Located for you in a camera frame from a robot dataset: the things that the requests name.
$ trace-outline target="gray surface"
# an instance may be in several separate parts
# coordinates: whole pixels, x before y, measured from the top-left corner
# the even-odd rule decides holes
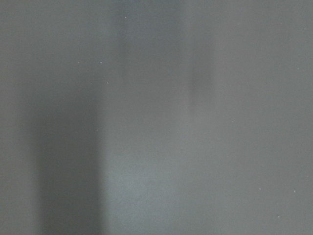
[[[3,5],[3,234],[313,233],[312,1]]]

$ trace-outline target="gray wall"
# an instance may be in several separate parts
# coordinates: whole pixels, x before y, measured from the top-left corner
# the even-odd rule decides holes
[[[312,1],[3,5],[3,234],[313,233]]]

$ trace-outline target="blurry surface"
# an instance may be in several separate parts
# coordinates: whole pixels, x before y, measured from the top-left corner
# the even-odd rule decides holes
[[[313,233],[313,2],[4,1],[5,234]]]

